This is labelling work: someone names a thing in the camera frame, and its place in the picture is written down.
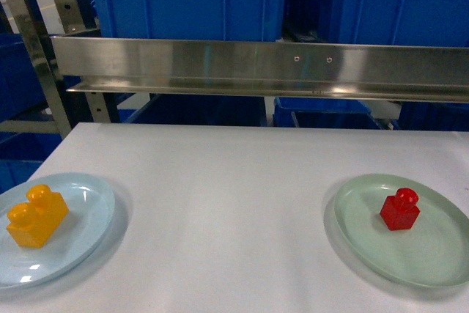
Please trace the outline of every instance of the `yellow toy block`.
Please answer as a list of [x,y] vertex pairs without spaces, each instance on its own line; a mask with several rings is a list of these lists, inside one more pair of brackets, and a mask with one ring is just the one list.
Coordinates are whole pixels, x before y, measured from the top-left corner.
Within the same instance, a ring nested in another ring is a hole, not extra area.
[[29,202],[14,205],[8,212],[11,222],[7,230],[19,246],[41,248],[67,215],[68,207],[62,195],[47,185],[30,188],[26,198]]

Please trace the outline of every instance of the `shelving rack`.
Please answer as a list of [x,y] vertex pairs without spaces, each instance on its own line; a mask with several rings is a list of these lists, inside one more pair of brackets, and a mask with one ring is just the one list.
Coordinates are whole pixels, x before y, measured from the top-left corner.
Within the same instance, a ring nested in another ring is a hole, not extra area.
[[81,0],[55,0],[66,35],[50,41],[26,0],[8,2],[62,135],[60,75],[81,77],[69,90],[96,122],[118,121],[112,92],[469,102],[468,48],[102,38]]

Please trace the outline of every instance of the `white table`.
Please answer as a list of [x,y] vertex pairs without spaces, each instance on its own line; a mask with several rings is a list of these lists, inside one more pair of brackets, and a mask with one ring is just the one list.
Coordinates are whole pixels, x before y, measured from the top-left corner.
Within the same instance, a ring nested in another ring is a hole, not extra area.
[[0,292],[0,312],[467,312],[469,287],[394,284],[341,245],[330,201],[368,173],[469,214],[469,135],[80,124],[34,174],[86,172],[111,232],[64,276]]

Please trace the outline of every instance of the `toy block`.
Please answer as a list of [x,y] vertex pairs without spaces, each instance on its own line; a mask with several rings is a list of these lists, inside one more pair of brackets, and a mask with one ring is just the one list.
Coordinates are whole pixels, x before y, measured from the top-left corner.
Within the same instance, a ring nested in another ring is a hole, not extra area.
[[68,213],[59,192],[47,185],[36,185],[26,194],[29,202],[14,205],[8,212],[7,230],[22,247],[41,248]]
[[400,188],[395,196],[386,197],[380,215],[388,229],[394,231],[412,228],[420,214],[417,202],[417,193],[410,188]]

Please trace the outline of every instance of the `light blue plate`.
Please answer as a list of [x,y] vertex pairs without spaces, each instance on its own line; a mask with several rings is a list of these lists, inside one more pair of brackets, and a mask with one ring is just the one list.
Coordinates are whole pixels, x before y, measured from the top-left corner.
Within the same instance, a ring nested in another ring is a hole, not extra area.
[[[41,183],[62,194],[69,213],[42,248],[19,247],[6,230],[8,211]],[[111,187],[87,174],[41,177],[0,195],[0,290],[39,284],[76,266],[101,241],[113,214]]]
[[[381,207],[402,187],[417,192],[421,212],[412,229],[390,231]],[[433,288],[469,281],[469,219],[437,191],[403,177],[368,174],[342,186],[334,210],[352,250],[384,277]]]

